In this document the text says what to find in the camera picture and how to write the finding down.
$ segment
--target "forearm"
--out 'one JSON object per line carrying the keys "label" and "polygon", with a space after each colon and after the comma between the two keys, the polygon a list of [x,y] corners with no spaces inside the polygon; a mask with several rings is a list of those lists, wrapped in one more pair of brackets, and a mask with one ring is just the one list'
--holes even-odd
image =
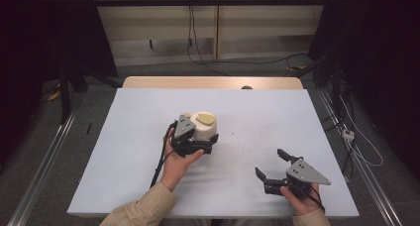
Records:
{"label": "forearm", "polygon": [[158,225],[175,203],[172,193],[158,182],[141,200],[114,209],[101,225]]}
{"label": "forearm", "polygon": [[310,213],[293,216],[294,226],[330,226],[330,222],[321,209],[316,209]]}

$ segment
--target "black curtain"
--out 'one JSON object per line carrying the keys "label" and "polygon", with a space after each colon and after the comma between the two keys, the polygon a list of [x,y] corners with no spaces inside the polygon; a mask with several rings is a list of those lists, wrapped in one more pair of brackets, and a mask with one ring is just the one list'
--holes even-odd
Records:
{"label": "black curtain", "polygon": [[[58,69],[74,63],[116,76],[117,71],[96,7],[48,0],[0,0],[0,160],[16,146]],[[78,75],[82,71],[74,69]]]}
{"label": "black curtain", "polygon": [[[389,146],[420,178],[418,5],[415,0],[363,2],[361,19],[340,56],[344,76]],[[335,17],[341,22],[340,15]],[[325,30],[336,25],[330,18],[322,24]],[[314,56],[331,38],[319,39],[312,47]]]}

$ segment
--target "metal rail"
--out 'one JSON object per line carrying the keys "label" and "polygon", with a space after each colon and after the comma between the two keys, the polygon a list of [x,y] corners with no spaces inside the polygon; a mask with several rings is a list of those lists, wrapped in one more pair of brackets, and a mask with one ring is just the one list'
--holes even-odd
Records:
{"label": "metal rail", "polygon": [[[333,114],[334,111],[333,107],[331,106],[332,99],[330,95],[325,90],[319,90],[319,94],[321,96],[322,101],[324,102],[325,108],[327,109],[328,113],[332,116],[334,124],[337,125],[339,123],[339,120]],[[337,125],[337,130],[339,132],[339,136],[341,136],[342,129],[341,127],[339,127],[339,125]],[[346,148],[348,149],[348,151],[350,150],[349,143],[346,143]],[[358,151],[359,155],[362,155],[357,145],[354,146],[354,149],[355,151]],[[367,189],[370,192],[370,195],[373,201],[375,202],[377,208],[382,214],[382,217],[385,220],[386,224],[389,226],[402,226],[402,222],[399,219],[394,207],[392,206],[391,201],[380,186],[379,182],[377,181],[376,177],[371,171],[370,166],[364,161],[362,161],[360,158],[358,158],[358,156],[356,156],[354,152],[352,152],[352,159],[356,164],[356,167],[358,168],[362,179],[364,180]]]}
{"label": "metal rail", "polygon": [[80,96],[76,99],[76,101],[74,101],[74,107],[72,108],[72,111],[70,112],[67,120],[63,124],[59,125],[50,148],[47,151],[47,154],[44,156],[43,162],[38,168],[37,173],[32,179],[29,187],[22,196],[21,201],[16,207],[16,210],[13,213],[9,223],[7,224],[8,226],[24,226],[28,221],[31,211],[34,208],[34,205],[37,202],[47,177],[49,176],[49,173],[53,167],[56,156],[58,155],[65,137],[71,128],[76,112],[79,109],[82,100],[83,96]]}
{"label": "metal rail", "polygon": [[356,0],[38,0],[54,5],[115,6],[321,6],[355,3]]}

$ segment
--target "power outlet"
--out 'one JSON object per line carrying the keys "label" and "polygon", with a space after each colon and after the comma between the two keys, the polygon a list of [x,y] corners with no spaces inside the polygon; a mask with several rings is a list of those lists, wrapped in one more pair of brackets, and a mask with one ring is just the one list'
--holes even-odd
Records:
{"label": "power outlet", "polygon": [[355,138],[355,132],[350,131],[348,129],[344,129],[342,132],[343,139],[351,142]]}

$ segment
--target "black mount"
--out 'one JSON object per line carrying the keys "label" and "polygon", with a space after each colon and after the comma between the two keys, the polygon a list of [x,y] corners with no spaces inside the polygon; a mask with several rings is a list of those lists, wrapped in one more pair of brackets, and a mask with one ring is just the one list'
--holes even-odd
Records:
{"label": "black mount", "polygon": [[[277,149],[277,154],[279,157],[281,157],[286,162],[289,162],[293,165],[298,160],[303,160],[302,157],[297,158],[295,156],[289,155],[287,152],[285,152],[282,149]],[[304,182],[301,181],[288,173],[286,174],[287,177],[280,180],[280,179],[270,179],[266,178],[265,174],[259,170],[259,168],[256,168],[256,175],[257,177],[262,181],[263,183],[263,189],[266,194],[275,194],[275,195],[283,195],[280,191],[280,188],[282,186],[287,186],[290,191],[296,195],[296,197],[300,198],[309,191],[311,188],[310,182]]]}
{"label": "black mount", "polygon": [[193,139],[195,124],[184,115],[179,116],[176,123],[175,134],[172,136],[171,143],[173,150],[183,158],[191,155],[198,150],[204,150],[204,154],[211,154],[212,146],[217,143],[219,134],[211,137],[208,141],[196,141]]}

